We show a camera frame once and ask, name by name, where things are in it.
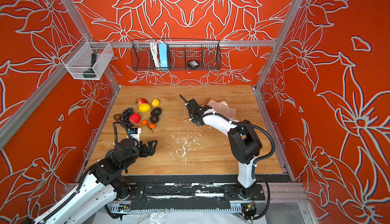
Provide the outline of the pink scalloped fruit bowl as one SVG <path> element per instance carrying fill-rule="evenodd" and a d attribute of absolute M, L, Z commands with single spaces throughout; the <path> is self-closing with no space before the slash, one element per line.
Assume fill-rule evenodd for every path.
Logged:
<path fill-rule="evenodd" d="M 210 106 L 216 113 L 222 114 L 232 121 L 239 121 L 237 119 L 237 110 L 230 107 L 226 101 L 217 102 L 215 100 L 210 100 L 207 103 L 207 106 Z"/>

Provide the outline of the red wrinkled strawberry fruit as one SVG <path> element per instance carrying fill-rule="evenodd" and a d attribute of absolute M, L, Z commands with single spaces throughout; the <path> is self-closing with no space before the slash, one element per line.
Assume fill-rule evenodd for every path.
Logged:
<path fill-rule="evenodd" d="M 138 124 L 141 121 L 141 116 L 138 113 L 133 113 L 129 116 L 129 122 Z"/>

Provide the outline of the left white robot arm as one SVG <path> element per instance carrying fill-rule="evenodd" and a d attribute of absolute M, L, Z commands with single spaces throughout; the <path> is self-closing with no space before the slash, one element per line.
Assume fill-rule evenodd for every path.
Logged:
<path fill-rule="evenodd" d="M 26 224 L 82 224 L 101 208 L 116 199 L 135 199 L 135 193 L 122 172 L 138 158 L 153 156 L 158 141 L 144 144 L 134 138 L 116 143 L 104 159 L 91 165 L 78 184 L 48 211 Z"/>

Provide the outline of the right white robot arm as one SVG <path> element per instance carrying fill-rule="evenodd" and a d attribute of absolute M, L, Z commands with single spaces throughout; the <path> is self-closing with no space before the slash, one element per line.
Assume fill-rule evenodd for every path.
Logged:
<path fill-rule="evenodd" d="M 237 110 L 231 108 L 226 101 L 210 100 L 201 106 L 195 99 L 186 100 L 180 96 L 188 110 L 190 120 L 198 127 L 208 125 L 226 135 L 231 152 L 238 161 L 237 195 L 248 199 L 256 188 L 255 160 L 258 158 L 262 143 L 255 128 L 247 121 L 239 121 Z"/>

